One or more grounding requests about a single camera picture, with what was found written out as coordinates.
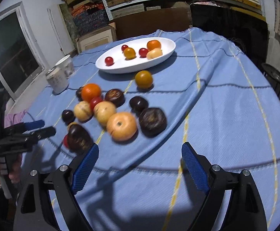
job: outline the black stool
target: black stool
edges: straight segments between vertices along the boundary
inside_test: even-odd
[[[273,66],[262,63],[263,75],[269,81],[273,90],[276,92],[279,100],[280,100],[280,72],[275,69]]]

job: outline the brown board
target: brown board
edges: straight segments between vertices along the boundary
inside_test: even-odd
[[[162,8],[115,18],[116,38],[148,35],[158,29],[163,31],[184,31],[189,28],[186,8]]]

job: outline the dark purple fruit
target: dark purple fruit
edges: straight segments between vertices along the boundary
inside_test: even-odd
[[[71,110],[63,110],[62,112],[62,120],[65,122],[66,125],[69,125],[75,120],[74,112]]]
[[[167,118],[160,108],[147,108],[139,116],[139,123],[144,135],[153,137],[167,127]]]
[[[141,96],[131,98],[129,105],[136,114],[140,114],[144,109],[149,107],[148,101]]]
[[[80,87],[76,91],[76,97],[79,99],[79,101],[82,101],[82,97],[81,97],[82,89],[83,89],[83,87]]]
[[[94,144],[90,134],[79,124],[71,125],[67,134],[67,143],[70,151],[83,153]]]
[[[110,89],[104,99],[105,101],[112,102],[117,108],[125,103],[124,93],[120,89]]]

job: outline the wooden picture frame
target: wooden picture frame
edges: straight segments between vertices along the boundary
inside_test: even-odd
[[[115,28],[112,26],[105,26],[81,36],[77,41],[78,54],[82,51],[96,48],[100,45],[116,41]]]

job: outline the pink cloth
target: pink cloth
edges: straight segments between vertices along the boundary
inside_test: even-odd
[[[4,118],[4,127],[9,127],[12,125],[15,125],[17,123],[20,123],[22,118],[24,117],[24,115],[26,114],[26,110],[20,112],[20,113],[16,113],[16,114],[8,114],[7,116],[5,116]]]

